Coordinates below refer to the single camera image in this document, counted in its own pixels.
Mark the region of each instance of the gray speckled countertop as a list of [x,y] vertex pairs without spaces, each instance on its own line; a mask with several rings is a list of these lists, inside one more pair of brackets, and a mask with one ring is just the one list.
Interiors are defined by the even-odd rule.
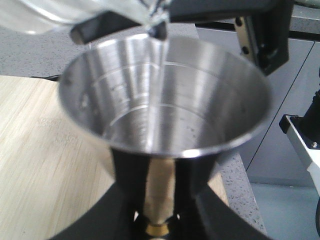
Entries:
[[[233,24],[233,19],[219,20],[220,23]],[[294,5],[291,31],[302,33],[320,34],[320,9]]]
[[247,223],[267,233],[240,154],[236,153],[220,165],[229,207]]
[[[76,56],[94,45],[114,38],[144,33],[142,27],[120,31],[92,44],[76,45],[69,37],[68,29],[51,31],[41,35],[27,35],[0,27],[0,75],[46,77],[61,74]],[[194,24],[171,24],[171,35],[198,38]]]

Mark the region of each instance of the wooden cutting board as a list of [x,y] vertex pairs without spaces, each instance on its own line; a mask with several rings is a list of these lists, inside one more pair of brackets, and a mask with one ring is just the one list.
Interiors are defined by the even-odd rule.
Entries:
[[[65,121],[58,83],[0,76],[0,240],[44,240],[113,183]],[[210,181],[228,203],[219,172]]]

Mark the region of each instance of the water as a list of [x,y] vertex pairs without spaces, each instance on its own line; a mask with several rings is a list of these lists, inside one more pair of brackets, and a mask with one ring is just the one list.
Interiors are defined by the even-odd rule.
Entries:
[[141,105],[107,126],[103,137],[144,153],[167,155],[226,141],[220,125],[189,109],[164,103],[153,107],[158,112],[156,120],[150,120],[150,106]]
[[161,119],[158,106],[162,101],[162,91],[165,78],[165,61],[168,54],[167,41],[167,25],[170,21],[169,4],[171,0],[149,0],[149,22],[158,23],[155,25],[145,25],[145,29],[150,37],[161,40],[161,47],[159,49],[158,71],[156,76],[150,78],[149,83],[149,104],[147,108],[147,126],[145,137],[146,151],[150,152],[154,144],[159,141],[159,119]]

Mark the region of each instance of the gray cabinet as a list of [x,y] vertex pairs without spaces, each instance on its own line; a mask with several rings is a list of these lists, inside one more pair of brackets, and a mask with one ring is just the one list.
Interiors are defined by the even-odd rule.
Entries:
[[[200,39],[219,44],[234,53],[240,53],[235,32],[198,28]],[[297,76],[314,45],[313,41],[289,39],[289,61],[277,71],[268,76],[272,87],[273,103],[270,116],[266,121],[265,130],[253,140],[239,148],[239,152],[251,182],[280,185],[310,186],[312,180],[309,173],[300,163],[295,151],[289,146],[289,140],[280,130],[278,123],[284,110],[286,96],[292,94],[293,83],[297,83]],[[309,73],[317,79],[317,74]],[[296,98],[292,99],[292,107],[287,108],[287,114],[304,113],[308,105],[303,100],[311,101],[316,91],[298,89]]]
[[319,66],[320,43],[316,42],[247,170],[252,182],[313,185],[287,136],[281,132],[279,121],[283,114],[305,114],[315,92],[320,88]]

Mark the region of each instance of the metal rim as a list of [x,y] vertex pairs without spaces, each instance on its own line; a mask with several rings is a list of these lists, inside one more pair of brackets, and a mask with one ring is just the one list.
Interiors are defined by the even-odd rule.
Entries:
[[[130,39],[135,39],[135,40],[144,40],[149,38],[149,36],[145,33],[143,34],[136,34],[133,36],[129,36],[129,37],[125,37],[125,38],[120,38],[120,39],[111,39],[111,40],[107,40],[105,42],[102,42],[100,44],[98,44],[95,48],[90,49],[89,51],[86,51],[83,54],[89,53],[89,52],[93,52],[97,49],[101,49],[103,47],[112,45],[118,41],[121,40],[130,40]],[[184,37],[184,36],[174,36],[171,37],[171,39],[174,38],[183,38],[183,39],[190,39],[192,41],[197,41],[200,42],[203,45],[210,45],[210,46],[214,46],[216,48],[219,49],[219,51],[221,52],[227,52],[229,55],[231,55],[232,57],[234,57],[235,59],[238,59],[239,61],[245,61],[246,64],[248,64],[248,66],[253,70],[256,71],[256,73],[258,74],[258,76],[260,77],[259,81],[262,82],[262,84],[265,86],[265,90],[267,93],[267,109],[264,113],[264,115],[261,117],[261,120],[258,121],[253,127],[251,127],[246,133],[241,134],[235,138],[233,138],[232,140],[226,141],[224,143],[221,144],[217,144],[217,145],[213,145],[213,146],[209,146],[209,147],[202,147],[202,148],[192,148],[192,149],[186,149],[183,151],[179,151],[179,152],[162,152],[162,151],[152,151],[152,152],[146,152],[146,151],[142,151],[142,150],[137,150],[134,147],[130,147],[127,146],[125,144],[120,144],[117,142],[113,142],[109,139],[105,139],[103,138],[101,135],[93,132],[92,130],[86,128],[83,124],[81,124],[80,122],[77,121],[77,119],[75,119],[71,113],[68,111],[68,108],[64,105],[63,101],[62,101],[62,88],[59,87],[59,91],[58,91],[58,95],[59,95],[59,102],[62,108],[62,111],[68,116],[69,121],[72,123],[72,125],[74,125],[74,127],[76,127],[78,130],[80,130],[81,132],[85,132],[85,133],[90,133],[92,136],[94,136],[94,138],[96,138],[97,140],[101,141],[101,144],[105,144],[105,145],[109,145],[111,148],[113,149],[117,149],[119,151],[124,151],[127,153],[134,153],[134,154],[140,154],[140,155],[152,155],[155,157],[170,157],[170,158],[179,158],[179,159],[188,159],[188,158],[196,158],[199,156],[206,156],[206,155],[211,155],[211,154],[218,154],[221,152],[225,152],[231,149],[234,149],[242,144],[244,144],[245,142],[249,141],[250,139],[252,139],[253,137],[255,137],[262,129],[265,128],[266,125],[266,121],[268,116],[270,115],[270,106],[271,106],[271,87],[267,81],[267,78],[265,77],[265,75],[260,71],[260,69],[258,69],[253,63],[249,62],[246,58],[240,56],[240,55],[235,55],[233,53],[231,53],[230,51],[226,50],[223,47],[220,47],[216,44],[213,44],[211,42],[207,42],[207,41],[203,41],[203,40],[198,40],[198,39],[194,39],[194,38],[189,38],[189,37]],[[66,69],[68,69],[70,66],[72,66],[76,61],[77,61],[78,57],[76,57],[67,67]],[[62,74],[61,78],[60,78],[60,82],[65,81],[65,76],[64,74]]]

